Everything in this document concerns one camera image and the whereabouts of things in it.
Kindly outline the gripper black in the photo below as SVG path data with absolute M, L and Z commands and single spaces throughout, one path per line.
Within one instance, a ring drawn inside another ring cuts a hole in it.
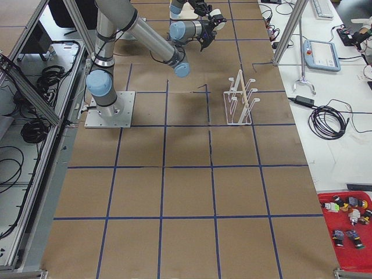
M 204 0 L 190 0 L 190 5 L 194 9 L 194 13 L 211 12 L 211 5 L 208 5 Z
M 213 30 L 215 28 L 215 24 L 222 24 L 225 23 L 226 19 L 223 17 L 222 14 L 210 15 L 209 20 L 201 20 L 200 24 L 202 26 L 202 31 L 199 37 L 199 43 L 201 45 L 200 52 L 202 52 L 205 48 L 207 48 L 215 39 L 216 32 Z

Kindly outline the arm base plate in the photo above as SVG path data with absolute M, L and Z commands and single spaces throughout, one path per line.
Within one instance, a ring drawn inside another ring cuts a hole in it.
M 85 120 L 86 128 L 130 128 L 135 102 L 135 91 L 117 91 L 116 102 L 108 107 L 101 107 L 91 99 Z

